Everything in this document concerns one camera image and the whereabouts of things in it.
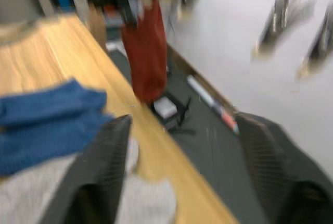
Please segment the wooden desk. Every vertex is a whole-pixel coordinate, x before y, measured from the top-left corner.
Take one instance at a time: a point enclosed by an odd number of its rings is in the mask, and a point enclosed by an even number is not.
[[[72,77],[106,90],[108,112],[133,116],[132,134],[140,144],[138,174],[149,181],[171,181],[177,195],[175,223],[237,223],[77,17],[41,22],[21,42],[0,47],[0,76],[0,95],[35,91]]]

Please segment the blue cloth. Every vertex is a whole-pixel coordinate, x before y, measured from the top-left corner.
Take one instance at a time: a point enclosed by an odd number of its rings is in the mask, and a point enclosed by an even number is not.
[[[72,80],[48,91],[0,98],[0,176],[81,151],[101,125],[106,93]]]

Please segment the floor mat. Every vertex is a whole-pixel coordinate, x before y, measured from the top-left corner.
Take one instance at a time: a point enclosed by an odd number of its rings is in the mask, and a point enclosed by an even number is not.
[[[109,56],[131,82],[127,59],[118,51],[110,52]],[[173,74],[168,78],[168,91],[182,103],[192,97],[191,116],[182,128],[196,130],[195,135],[173,133],[172,137],[240,223],[267,223],[251,184],[239,140],[187,84],[187,75],[172,62],[169,65],[172,65]]]

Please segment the red cloth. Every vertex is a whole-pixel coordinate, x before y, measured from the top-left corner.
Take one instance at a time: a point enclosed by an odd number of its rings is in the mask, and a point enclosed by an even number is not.
[[[158,0],[145,8],[137,28],[125,25],[122,40],[131,66],[132,87],[142,103],[152,103],[167,83],[167,40]]]

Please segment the white wall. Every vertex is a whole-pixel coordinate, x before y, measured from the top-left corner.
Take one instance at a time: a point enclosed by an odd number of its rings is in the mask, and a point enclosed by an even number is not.
[[[295,82],[329,1],[317,0],[314,17],[293,29],[267,62],[253,61],[251,50],[274,0],[199,0],[168,42],[234,106],[282,124],[333,177],[333,62]]]

